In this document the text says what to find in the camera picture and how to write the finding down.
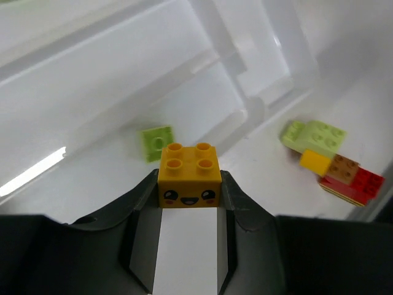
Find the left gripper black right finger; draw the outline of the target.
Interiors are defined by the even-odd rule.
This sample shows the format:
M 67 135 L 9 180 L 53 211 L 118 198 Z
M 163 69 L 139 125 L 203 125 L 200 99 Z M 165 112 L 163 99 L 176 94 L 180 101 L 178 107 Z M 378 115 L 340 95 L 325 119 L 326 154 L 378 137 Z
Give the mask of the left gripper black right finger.
M 219 294 L 391 294 L 392 226 L 273 216 L 221 173 Z

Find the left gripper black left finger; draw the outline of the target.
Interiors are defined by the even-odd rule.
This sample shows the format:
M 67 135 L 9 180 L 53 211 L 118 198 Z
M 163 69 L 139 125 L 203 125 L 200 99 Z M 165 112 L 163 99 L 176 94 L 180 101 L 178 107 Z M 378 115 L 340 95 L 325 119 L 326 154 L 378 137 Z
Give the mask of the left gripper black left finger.
M 158 171 L 74 223 L 1 216 L 2 294 L 150 294 L 162 210 Z

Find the pale green lego end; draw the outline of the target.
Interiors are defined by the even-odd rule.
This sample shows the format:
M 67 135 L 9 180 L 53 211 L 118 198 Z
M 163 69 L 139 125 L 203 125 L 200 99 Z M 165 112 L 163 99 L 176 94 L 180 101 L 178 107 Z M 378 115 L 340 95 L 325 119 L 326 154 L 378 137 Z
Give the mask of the pale green lego end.
M 138 135 L 143 158 L 147 163 L 160 160 L 162 149 L 174 142 L 173 129 L 169 125 L 140 130 Z

